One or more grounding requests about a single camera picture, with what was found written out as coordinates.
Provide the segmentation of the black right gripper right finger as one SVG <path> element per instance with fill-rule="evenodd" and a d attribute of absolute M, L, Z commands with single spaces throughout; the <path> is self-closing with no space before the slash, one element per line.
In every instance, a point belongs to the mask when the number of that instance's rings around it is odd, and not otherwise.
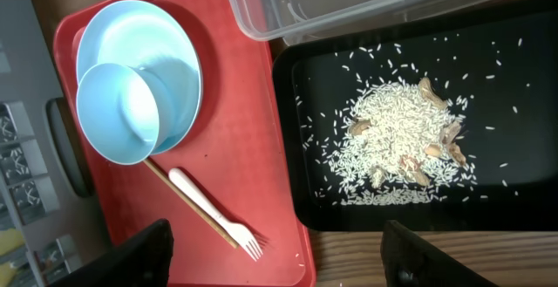
<path fill-rule="evenodd" d="M 380 254 L 389 287 L 496 287 L 394 220 L 384 225 Z"/>

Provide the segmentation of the yellow plastic cup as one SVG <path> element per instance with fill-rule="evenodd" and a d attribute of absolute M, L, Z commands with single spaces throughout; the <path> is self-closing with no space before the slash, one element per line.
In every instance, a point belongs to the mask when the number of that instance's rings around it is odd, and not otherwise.
<path fill-rule="evenodd" d="M 25 247 L 23 233 L 16 228 L 1 231 L 1 287 L 8 287 L 19 272 L 14 254 Z"/>

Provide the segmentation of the light blue bowl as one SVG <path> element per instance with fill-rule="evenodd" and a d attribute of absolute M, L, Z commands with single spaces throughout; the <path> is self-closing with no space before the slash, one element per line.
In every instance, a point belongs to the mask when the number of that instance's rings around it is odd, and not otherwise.
<path fill-rule="evenodd" d="M 162 80 L 127 65 L 90 68 L 78 84 L 76 109 L 88 142 L 120 165 L 142 162 L 175 125 L 174 104 Z"/>

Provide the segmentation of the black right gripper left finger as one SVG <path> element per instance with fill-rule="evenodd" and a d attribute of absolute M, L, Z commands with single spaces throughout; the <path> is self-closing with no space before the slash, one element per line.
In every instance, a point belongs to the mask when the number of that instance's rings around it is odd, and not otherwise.
<path fill-rule="evenodd" d="M 171 224 L 159 219 L 53 287 L 167 287 L 174 252 Z"/>

